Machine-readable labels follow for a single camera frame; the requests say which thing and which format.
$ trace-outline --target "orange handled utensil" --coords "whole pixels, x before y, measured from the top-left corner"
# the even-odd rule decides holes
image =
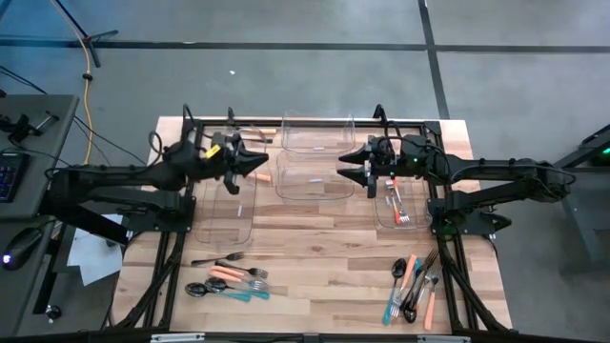
[[[394,220],[397,225],[400,225],[402,222],[400,221],[400,213],[398,212],[397,202],[394,200],[394,197],[392,197],[392,205],[394,206]]]
[[[426,309],[426,317],[423,320],[423,328],[425,330],[432,330],[432,313],[435,310],[435,298],[436,293],[430,293],[430,300],[428,300],[428,308]]]
[[[407,271],[404,274],[404,278],[402,279],[402,285],[400,285],[401,291],[404,290],[404,288],[407,286],[407,281],[409,281],[409,277],[413,273],[413,267],[415,266],[416,261],[417,256],[411,254],[411,256],[409,256],[409,262],[407,262]]]
[[[211,270],[211,271],[223,272],[223,273],[228,274],[228,275],[232,275],[232,276],[239,277],[240,279],[241,279],[241,278],[242,278],[244,275],[246,275],[246,274],[245,274],[245,273],[243,273],[243,272],[239,272],[239,271],[236,271],[236,270],[232,270],[231,268],[220,267],[220,266],[211,266],[211,267],[210,267],[210,270]]]
[[[215,276],[215,277],[221,278],[221,279],[223,279],[225,281],[244,282],[244,280],[240,279],[239,277],[228,275],[228,274],[225,274],[225,273],[219,272],[219,271],[210,271],[209,274],[211,276]]]

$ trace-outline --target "transparent container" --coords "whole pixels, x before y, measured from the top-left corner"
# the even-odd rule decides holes
[[[299,120],[296,111],[286,111],[282,117],[282,148],[309,154],[342,154],[354,149],[356,128],[354,117],[314,123]]]
[[[427,199],[429,196],[423,179],[416,180],[414,177],[396,179],[402,205],[398,201],[396,193],[388,188],[386,184],[388,180],[391,180],[390,177],[379,177],[377,180],[377,194],[374,199],[377,227],[379,229],[427,230],[432,224],[432,215],[428,213]],[[404,220],[397,220],[394,203],[398,210],[402,206]]]
[[[354,194],[354,182],[336,173],[349,168],[337,155],[281,151],[276,160],[275,192],[291,200],[338,200]]]
[[[205,185],[195,217],[195,239],[216,252],[244,250],[251,243],[256,178],[238,178],[239,194],[229,194],[222,182]]]

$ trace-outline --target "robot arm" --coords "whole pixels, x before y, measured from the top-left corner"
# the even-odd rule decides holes
[[[400,142],[395,153],[392,141]],[[480,192],[450,192],[448,208],[465,210],[493,206],[505,202],[532,199],[556,202],[569,193],[575,177],[554,168],[547,162],[532,159],[464,160],[445,152],[422,136],[373,137],[359,150],[339,157],[346,163],[362,165],[357,169],[337,172],[363,187],[369,198],[376,196],[379,176],[423,177],[435,186],[451,185],[459,180],[511,181]]]
[[[189,121],[186,113],[183,119],[185,122],[180,141],[159,151],[161,162],[147,167],[86,165],[57,169],[51,177],[51,200],[58,204],[109,201],[109,193],[99,189],[120,186],[153,186],[161,191],[177,192],[187,185],[188,180],[218,180],[220,177],[223,177],[229,193],[238,194],[236,177],[247,176],[269,159],[267,153],[246,150],[239,133],[224,135],[215,132],[209,150],[197,147],[188,139],[189,132],[194,128],[192,121]],[[125,194],[121,192],[119,198],[112,202],[133,204],[131,198],[121,201],[120,197]]]

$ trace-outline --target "desk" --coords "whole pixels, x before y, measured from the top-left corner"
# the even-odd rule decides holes
[[[23,113],[30,118],[30,124],[33,126],[47,117],[45,111],[57,115],[59,120],[47,125],[42,135],[28,136],[21,142],[21,146],[59,157],[77,105],[78,97],[74,95],[9,95],[0,98],[0,114],[9,117],[14,123]],[[0,132],[0,151],[14,148],[7,139],[8,136],[8,133]],[[28,219],[38,214],[40,202],[49,185],[45,170],[55,167],[57,161],[37,153],[30,155],[30,163],[12,203],[0,206],[0,219]]]
[[[23,113],[34,126],[45,117],[45,111],[59,117],[59,121],[43,129],[39,137],[28,136],[22,146],[58,157],[74,117],[78,97],[72,95],[9,95],[0,98],[0,113],[13,122]],[[12,147],[6,132],[0,132],[0,150]],[[13,237],[28,227],[37,227],[48,217],[35,217],[40,201],[49,185],[44,171],[53,168],[56,161],[36,153],[30,154],[30,163],[12,203],[0,204],[0,249],[4,250]],[[28,262],[18,271],[0,268],[0,336],[14,335],[30,299],[36,276],[40,270],[47,246],[51,240],[52,225],[43,229],[43,238],[34,249]]]
[[[165,145],[179,138],[182,118],[161,117],[157,132]],[[445,150],[462,158],[472,158],[464,121],[441,121]],[[207,133],[214,128],[207,128]],[[356,146],[368,134],[381,129],[356,129]],[[269,167],[275,170],[275,157],[282,150],[281,134],[268,146]],[[194,194],[203,197],[206,183],[195,186]],[[475,191],[476,181],[462,181],[455,189]],[[197,215],[193,230],[201,218]],[[254,240],[244,249],[246,257],[235,265],[262,268],[269,272],[274,285],[269,301],[253,299],[249,304],[221,296],[193,298],[185,294],[186,284],[202,282],[207,267],[192,268],[194,259],[219,257],[206,251],[195,237],[187,234],[175,294],[172,331],[252,332],[252,333],[423,333],[423,315],[407,324],[393,319],[390,326],[381,324],[393,278],[390,268],[399,257],[414,253],[425,256],[437,246],[426,230],[404,232],[376,230],[373,203],[366,191],[356,186],[348,204],[321,207],[284,204],[275,188],[259,185],[253,224]],[[125,254],[114,295],[113,314],[123,318],[148,287],[158,244],[158,233],[145,232]],[[464,249],[473,288],[498,321],[510,327],[510,317],[500,279],[498,262],[492,247],[480,237],[464,236]],[[164,297],[165,289],[160,292]],[[425,309],[427,296],[420,307]],[[460,319],[465,322],[463,297],[457,291]],[[160,311],[155,312],[155,323]],[[437,303],[430,333],[449,333],[447,304],[442,282],[437,286]]]

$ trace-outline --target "spoon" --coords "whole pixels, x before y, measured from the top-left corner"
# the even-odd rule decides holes
[[[249,294],[236,294],[236,293],[223,293],[223,290],[218,288],[210,287],[208,285],[204,285],[201,282],[192,282],[188,284],[184,290],[190,296],[194,297],[202,297],[207,293],[214,293],[226,297],[233,298],[235,300],[240,300],[244,302],[249,302],[251,297]]]
[[[261,299],[269,299],[269,292],[262,292],[262,291],[249,291],[249,290],[242,290],[242,289],[237,289],[235,287],[231,287],[229,285],[227,285],[227,281],[219,278],[219,277],[211,277],[209,279],[206,280],[206,287],[211,287],[214,288],[215,290],[234,290],[234,291],[238,291],[238,292],[242,292],[245,294],[249,294],[251,296],[256,296],[259,297]]]
[[[399,258],[396,262],[394,262],[394,266],[392,266],[392,276],[394,277],[394,286],[392,286],[392,291],[390,292],[390,300],[388,301],[388,306],[385,308],[385,313],[383,314],[383,325],[390,325],[390,318],[392,317],[392,303],[394,299],[394,290],[397,286],[397,282],[400,277],[404,276],[407,271],[407,260],[404,258]]]

